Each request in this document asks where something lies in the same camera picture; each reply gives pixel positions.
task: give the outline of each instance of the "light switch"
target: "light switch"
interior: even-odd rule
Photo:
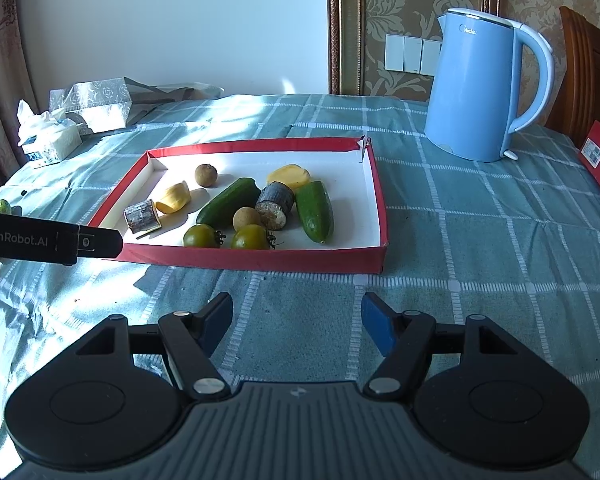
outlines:
[[[404,67],[404,36],[387,34],[384,39],[384,68],[402,72]]]
[[[420,72],[420,59],[422,57],[422,40],[405,36],[404,38],[404,68],[403,72],[417,74]]]
[[[439,41],[422,41],[422,61],[420,62],[420,73],[422,75],[436,75],[440,46],[442,44]]]

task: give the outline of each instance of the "label sticker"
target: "label sticker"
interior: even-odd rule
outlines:
[[[600,163],[600,147],[593,140],[587,139],[580,153],[594,168],[598,167]]]

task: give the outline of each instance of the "tissue box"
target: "tissue box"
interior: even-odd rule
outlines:
[[[32,168],[41,168],[66,159],[81,143],[78,128],[74,125],[44,136],[29,137],[22,143],[22,150]]]

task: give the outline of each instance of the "white wall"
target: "white wall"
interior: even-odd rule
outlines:
[[[50,89],[117,76],[328,91],[326,0],[18,0],[18,13],[43,110]]]

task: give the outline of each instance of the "kettle spout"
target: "kettle spout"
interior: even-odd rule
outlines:
[[[445,22],[446,22],[446,14],[442,14],[438,16],[438,23],[440,24],[440,29],[442,30],[442,35],[445,35]]]

